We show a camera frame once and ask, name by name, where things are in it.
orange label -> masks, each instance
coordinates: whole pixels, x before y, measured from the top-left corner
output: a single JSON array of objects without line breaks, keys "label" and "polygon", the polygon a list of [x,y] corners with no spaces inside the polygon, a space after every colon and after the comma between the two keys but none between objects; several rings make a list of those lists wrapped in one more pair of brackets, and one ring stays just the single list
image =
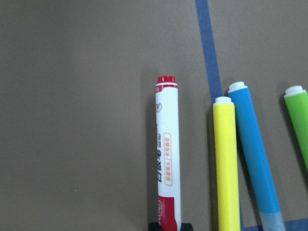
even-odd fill
[{"label": "orange label", "polygon": [[172,186],[172,146],[171,134],[164,133],[164,173],[165,185]]}]

green marker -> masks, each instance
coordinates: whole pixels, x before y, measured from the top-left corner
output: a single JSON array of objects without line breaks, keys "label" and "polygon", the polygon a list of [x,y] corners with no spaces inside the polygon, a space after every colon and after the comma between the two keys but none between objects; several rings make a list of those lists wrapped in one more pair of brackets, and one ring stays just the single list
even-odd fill
[{"label": "green marker", "polygon": [[308,171],[308,94],[302,86],[293,86],[285,91],[284,101]]}]

red marker cap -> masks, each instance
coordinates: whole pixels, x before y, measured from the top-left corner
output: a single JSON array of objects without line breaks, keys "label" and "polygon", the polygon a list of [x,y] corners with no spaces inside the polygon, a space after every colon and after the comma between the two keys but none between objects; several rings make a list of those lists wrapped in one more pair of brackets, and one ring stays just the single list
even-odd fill
[{"label": "red marker cap", "polygon": [[157,83],[177,83],[177,81],[174,76],[160,76]]}]

blue highlighter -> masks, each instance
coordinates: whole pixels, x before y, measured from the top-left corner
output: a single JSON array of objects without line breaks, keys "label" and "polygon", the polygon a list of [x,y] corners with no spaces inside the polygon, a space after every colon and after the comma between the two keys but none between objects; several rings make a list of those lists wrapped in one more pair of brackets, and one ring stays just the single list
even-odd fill
[{"label": "blue highlighter", "polygon": [[245,86],[244,82],[236,82],[229,86],[228,95],[235,105],[236,126],[243,146],[263,230],[285,231],[249,88]]}]

whiteboard marker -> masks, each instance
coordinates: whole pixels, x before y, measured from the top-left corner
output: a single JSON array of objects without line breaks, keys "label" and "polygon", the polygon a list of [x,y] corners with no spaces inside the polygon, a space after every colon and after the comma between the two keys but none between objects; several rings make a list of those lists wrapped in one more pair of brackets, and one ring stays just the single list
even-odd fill
[{"label": "whiteboard marker", "polygon": [[219,231],[240,231],[240,202],[234,104],[218,97],[213,104]]},{"label": "whiteboard marker", "polygon": [[308,171],[308,94],[302,86],[293,86],[284,96],[291,121]]},{"label": "whiteboard marker", "polygon": [[236,82],[229,86],[228,95],[235,105],[236,126],[243,146],[263,230],[285,231],[249,88],[244,82]]},{"label": "whiteboard marker", "polygon": [[161,76],[156,84],[158,221],[161,231],[180,231],[178,84]]}]

